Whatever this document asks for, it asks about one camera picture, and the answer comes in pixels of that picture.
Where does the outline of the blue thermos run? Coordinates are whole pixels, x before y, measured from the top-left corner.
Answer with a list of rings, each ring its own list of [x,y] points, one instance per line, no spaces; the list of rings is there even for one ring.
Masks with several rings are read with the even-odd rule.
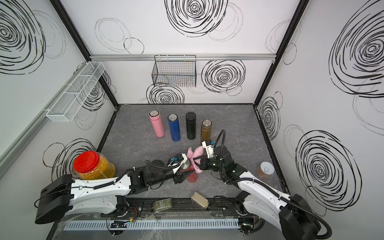
[[[179,117],[176,114],[170,114],[168,116],[168,123],[172,140],[178,142],[181,139]]]

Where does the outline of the pink thermos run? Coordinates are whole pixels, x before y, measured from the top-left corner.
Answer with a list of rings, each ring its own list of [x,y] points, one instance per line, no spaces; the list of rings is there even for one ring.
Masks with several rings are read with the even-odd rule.
[[[158,110],[151,110],[149,112],[149,117],[154,128],[156,137],[162,138],[165,135],[165,129],[163,126],[160,112]]]

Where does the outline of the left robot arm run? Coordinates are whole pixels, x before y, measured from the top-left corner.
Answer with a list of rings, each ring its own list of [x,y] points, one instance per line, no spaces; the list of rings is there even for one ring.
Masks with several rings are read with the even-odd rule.
[[[63,175],[41,190],[34,204],[35,224],[53,223],[76,214],[124,216],[131,210],[126,196],[146,192],[167,180],[182,183],[191,173],[183,170],[188,161],[186,154],[178,154],[168,163],[146,161],[142,167],[127,169],[121,176],[109,179],[81,180]]]

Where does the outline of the pink microfiber cloth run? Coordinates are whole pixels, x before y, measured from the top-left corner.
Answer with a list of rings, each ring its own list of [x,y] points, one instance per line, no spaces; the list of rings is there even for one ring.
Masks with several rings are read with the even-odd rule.
[[[192,167],[197,174],[203,172],[198,166],[201,163],[201,156],[204,154],[203,146],[197,147],[194,151],[189,148],[187,151],[187,158],[191,161]]]

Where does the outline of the red thermos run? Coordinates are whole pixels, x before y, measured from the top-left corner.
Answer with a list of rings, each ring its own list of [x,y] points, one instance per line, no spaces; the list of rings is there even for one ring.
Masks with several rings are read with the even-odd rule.
[[[188,175],[186,179],[189,183],[195,183],[197,181],[198,174],[195,172],[195,169],[189,159],[181,164],[180,170]]]

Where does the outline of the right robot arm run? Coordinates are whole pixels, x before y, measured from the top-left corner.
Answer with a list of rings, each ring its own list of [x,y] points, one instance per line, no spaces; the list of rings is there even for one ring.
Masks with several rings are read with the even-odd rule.
[[[241,210],[256,215],[279,229],[287,240],[314,240],[321,230],[319,221],[300,197],[292,197],[260,181],[234,162],[227,147],[202,142],[204,153],[197,157],[200,170],[220,174],[226,185],[241,190],[237,196]]]

